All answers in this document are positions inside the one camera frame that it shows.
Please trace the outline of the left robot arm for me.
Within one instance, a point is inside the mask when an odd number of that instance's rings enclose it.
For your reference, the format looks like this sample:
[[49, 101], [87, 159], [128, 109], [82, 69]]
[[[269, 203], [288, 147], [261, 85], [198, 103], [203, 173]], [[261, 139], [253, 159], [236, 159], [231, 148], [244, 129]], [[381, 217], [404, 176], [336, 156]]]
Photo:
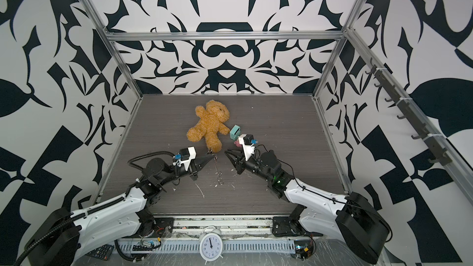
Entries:
[[25, 245], [14, 265], [28, 260], [32, 266], [70, 266], [112, 241], [152, 234], [155, 218], [149, 207], [158, 202], [164, 186], [184, 176], [197, 180], [198, 173], [215, 157], [212, 153], [198, 157], [189, 147], [178, 154], [155, 151], [130, 159], [128, 165], [142, 175], [124, 193], [88, 208], [57, 209]]

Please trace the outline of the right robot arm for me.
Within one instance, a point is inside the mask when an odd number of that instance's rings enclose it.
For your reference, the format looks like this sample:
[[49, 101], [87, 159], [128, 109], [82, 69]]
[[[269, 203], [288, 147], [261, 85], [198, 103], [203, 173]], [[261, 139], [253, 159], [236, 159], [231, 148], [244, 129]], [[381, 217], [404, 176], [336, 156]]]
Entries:
[[241, 150], [229, 149], [225, 155], [238, 174], [251, 172], [265, 180], [268, 191], [277, 198], [296, 204], [295, 223], [305, 233], [338, 239], [361, 260], [378, 263], [392, 229], [363, 195], [339, 195], [310, 186], [293, 170], [284, 170], [286, 163], [272, 150], [246, 157]]

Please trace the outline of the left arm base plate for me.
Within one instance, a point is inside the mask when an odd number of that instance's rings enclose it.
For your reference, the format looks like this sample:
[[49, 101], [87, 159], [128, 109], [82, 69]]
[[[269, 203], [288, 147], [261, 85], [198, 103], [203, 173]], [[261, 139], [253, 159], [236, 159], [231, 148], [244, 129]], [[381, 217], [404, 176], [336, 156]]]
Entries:
[[158, 217], [144, 225], [145, 238], [167, 238], [173, 232], [173, 217]]

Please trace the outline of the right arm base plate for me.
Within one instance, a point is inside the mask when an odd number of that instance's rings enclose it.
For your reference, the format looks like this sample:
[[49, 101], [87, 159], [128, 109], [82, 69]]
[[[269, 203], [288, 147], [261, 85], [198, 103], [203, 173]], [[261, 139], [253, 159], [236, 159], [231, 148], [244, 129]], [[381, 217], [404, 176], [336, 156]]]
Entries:
[[272, 235], [276, 237], [311, 236], [314, 233], [307, 231], [298, 220], [290, 217], [273, 217]]

